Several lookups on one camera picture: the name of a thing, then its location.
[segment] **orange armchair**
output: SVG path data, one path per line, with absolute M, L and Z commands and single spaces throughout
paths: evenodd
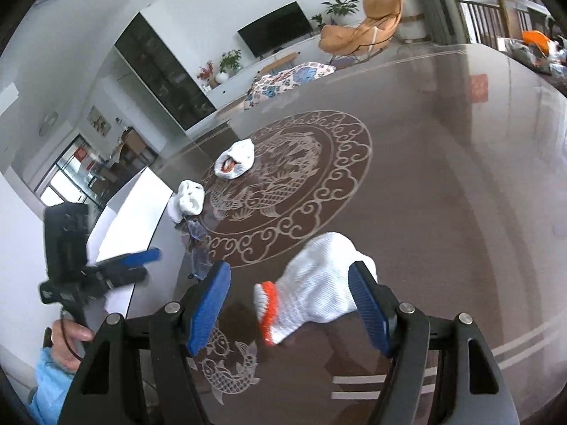
M 402 17 L 404 0 L 362 0 L 366 14 L 361 24 L 354 27 L 325 25 L 319 47 L 336 56 L 365 56 L 364 61 L 386 48 Z

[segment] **flat screen tv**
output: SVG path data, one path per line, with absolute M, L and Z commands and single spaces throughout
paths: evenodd
M 294 1 L 248 24 L 238 33 L 253 55 L 259 57 L 312 30 L 297 1 Z

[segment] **floral blanket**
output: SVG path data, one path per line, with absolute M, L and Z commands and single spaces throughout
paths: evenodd
M 277 75 L 264 75 L 252 83 L 245 99 L 245 110 L 303 83 L 330 75 L 334 71 L 333 66 L 319 62 L 306 62 L 294 68 L 282 70 Z

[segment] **light blue jacket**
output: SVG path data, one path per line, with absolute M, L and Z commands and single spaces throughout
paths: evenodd
M 39 425 L 57 425 L 73 374 L 53 360 L 51 348 L 44 348 L 36 365 L 36 378 L 38 391 L 27 405 L 29 413 Z

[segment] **metal screw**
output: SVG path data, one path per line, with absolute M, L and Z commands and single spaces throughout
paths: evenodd
M 413 304 L 410 304 L 409 302 L 402 302 L 402 303 L 400 303 L 400 311 L 402 313 L 410 314 L 410 313 L 413 313 L 413 312 L 416 311 L 416 306 L 413 305 Z
M 181 309 L 181 305 L 179 305 L 179 302 L 169 302 L 165 306 L 165 312 L 170 314 L 177 313 L 178 311 L 180 311 L 180 309 Z
M 472 323 L 472 316 L 469 315 L 468 313 L 461 313 L 459 315 L 459 320 L 460 320 L 461 323 L 471 324 Z
M 107 316 L 107 323 L 108 324 L 116 324 L 120 321 L 120 314 L 119 313 L 111 313 Z

